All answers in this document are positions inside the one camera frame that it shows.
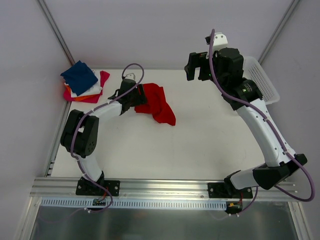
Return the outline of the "red t shirt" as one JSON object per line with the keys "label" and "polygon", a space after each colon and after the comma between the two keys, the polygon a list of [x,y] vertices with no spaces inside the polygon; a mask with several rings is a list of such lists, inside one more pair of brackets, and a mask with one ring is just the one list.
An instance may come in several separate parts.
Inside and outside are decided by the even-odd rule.
{"label": "red t shirt", "polygon": [[134,107],[136,113],[150,114],[160,124],[176,125],[176,116],[167,103],[163,86],[155,83],[142,85],[147,102]]}

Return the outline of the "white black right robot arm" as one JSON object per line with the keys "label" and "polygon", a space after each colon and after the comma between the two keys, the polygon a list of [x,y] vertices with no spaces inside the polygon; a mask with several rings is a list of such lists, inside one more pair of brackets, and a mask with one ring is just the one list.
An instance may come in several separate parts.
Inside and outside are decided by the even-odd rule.
{"label": "white black right robot arm", "polygon": [[264,163],[248,170],[238,170],[224,178],[224,193],[235,198],[242,190],[261,187],[269,190],[295,173],[308,160],[296,153],[278,132],[263,94],[257,84],[244,77],[244,57],[236,48],[222,48],[213,53],[189,54],[184,67],[186,79],[192,81],[199,69],[198,79],[210,80],[222,91],[223,99],[244,120],[258,143]]}

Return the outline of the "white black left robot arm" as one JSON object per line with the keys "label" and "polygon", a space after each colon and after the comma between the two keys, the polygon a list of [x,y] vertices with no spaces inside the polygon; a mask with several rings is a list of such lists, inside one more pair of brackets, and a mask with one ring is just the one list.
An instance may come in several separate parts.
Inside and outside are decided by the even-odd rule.
{"label": "white black left robot arm", "polygon": [[60,144],[77,162],[82,176],[88,181],[87,189],[93,195],[104,191],[103,170],[99,167],[94,151],[97,147],[99,125],[123,115],[130,108],[147,103],[144,87],[133,79],[124,78],[120,88],[107,102],[87,113],[74,109],[65,123]]}

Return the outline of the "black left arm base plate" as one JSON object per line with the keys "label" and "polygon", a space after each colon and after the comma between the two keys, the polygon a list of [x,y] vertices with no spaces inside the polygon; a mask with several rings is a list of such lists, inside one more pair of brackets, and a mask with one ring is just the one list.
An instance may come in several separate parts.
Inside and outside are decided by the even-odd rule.
{"label": "black left arm base plate", "polygon": [[[118,197],[120,191],[120,183],[121,182],[119,180],[102,179],[102,183],[100,185],[104,187],[106,190],[108,190],[113,197]],[[103,189],[101,189],[100,187],[96,186],[95,184],[83,177],[81,177],[80,180],[77,182],[77,187],[75,190],[75,194],[77,196],[100,197],[103,196],[104,193],[105,191]]]}

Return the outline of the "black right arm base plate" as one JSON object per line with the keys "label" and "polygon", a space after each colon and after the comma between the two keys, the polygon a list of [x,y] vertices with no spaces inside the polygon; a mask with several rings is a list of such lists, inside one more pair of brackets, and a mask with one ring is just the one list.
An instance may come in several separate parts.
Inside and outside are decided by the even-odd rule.
{"label": "black right arm base plate", "polygon": [[227,190],[224,182],[207,183],[208,197],[210,199],[252,199],[253,191],[251,187],[243,189]]}

